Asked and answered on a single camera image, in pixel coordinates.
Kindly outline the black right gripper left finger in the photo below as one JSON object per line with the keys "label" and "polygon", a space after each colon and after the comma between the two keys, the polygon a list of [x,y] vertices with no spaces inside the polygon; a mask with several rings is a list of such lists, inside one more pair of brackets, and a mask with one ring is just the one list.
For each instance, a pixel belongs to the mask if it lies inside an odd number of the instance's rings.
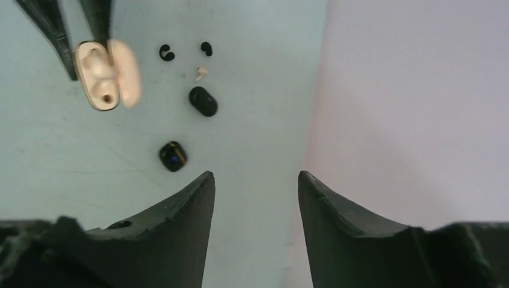
{"label": "black right gripper left finger", "polygon": [[201,287],[214,202],[207,171],[105,229],[70,217],[1,221],[1,286]]}

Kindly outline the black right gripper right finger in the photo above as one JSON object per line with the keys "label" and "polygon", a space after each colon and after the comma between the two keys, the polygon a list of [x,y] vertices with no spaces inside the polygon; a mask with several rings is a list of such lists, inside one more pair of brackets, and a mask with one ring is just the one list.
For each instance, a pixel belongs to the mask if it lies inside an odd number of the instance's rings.
{"label": "black right gripper right finger", "polygon": [[339,195],[307,171],[298,200],[315,287],[507,287],[508,224],[407,226]]}

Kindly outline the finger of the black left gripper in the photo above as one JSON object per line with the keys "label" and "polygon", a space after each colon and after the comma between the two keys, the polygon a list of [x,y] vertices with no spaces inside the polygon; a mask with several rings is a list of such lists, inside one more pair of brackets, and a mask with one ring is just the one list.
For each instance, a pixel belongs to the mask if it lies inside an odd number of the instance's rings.
{"label": "finger of the black left gripper", "polygon": [[71,81],[77,81],[67,26],[57,0],[15,0],[31,22],[53,45]]}
{"label": "finger of the black left gripper", "polygon": [[110,39],[113,1],[80,0],[79,2],[91,30],[93,40],[107,47],[107,42]]}

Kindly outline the pink charging case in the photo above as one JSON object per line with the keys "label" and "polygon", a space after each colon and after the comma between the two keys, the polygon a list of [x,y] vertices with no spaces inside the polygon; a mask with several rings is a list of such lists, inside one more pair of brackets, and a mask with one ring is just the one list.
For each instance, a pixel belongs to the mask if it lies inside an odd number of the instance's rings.
{"label": "pink charging case", "polygon": [[140,101],[140,69],[127,43],[110,39],[104,46],[84,41],[77,45],[73,57],[84,95],[95,110],[113,110],[120,103],[131,108]]}

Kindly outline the pink earbud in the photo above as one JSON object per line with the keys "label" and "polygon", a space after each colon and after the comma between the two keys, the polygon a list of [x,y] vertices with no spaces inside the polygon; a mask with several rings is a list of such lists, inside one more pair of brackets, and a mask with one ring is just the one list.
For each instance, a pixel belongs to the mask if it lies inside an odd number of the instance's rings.
{"label": "pink earbud", "polygon": [[200,82],[207,75],[208,75],[208,69],[206,67],[198,67],[197,68],[197,77],[195,78],[195,81]]}

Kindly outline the black oval charging case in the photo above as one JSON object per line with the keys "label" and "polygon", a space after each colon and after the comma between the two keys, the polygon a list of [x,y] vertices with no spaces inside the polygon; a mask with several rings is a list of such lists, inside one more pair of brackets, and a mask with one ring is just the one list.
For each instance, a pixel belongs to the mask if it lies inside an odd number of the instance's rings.
{"label": "black oval charging case", "polygon": [[203,116],[212,117],[218,111],[217,100],[201,86],[192,88],[188,99],[190,104]]}

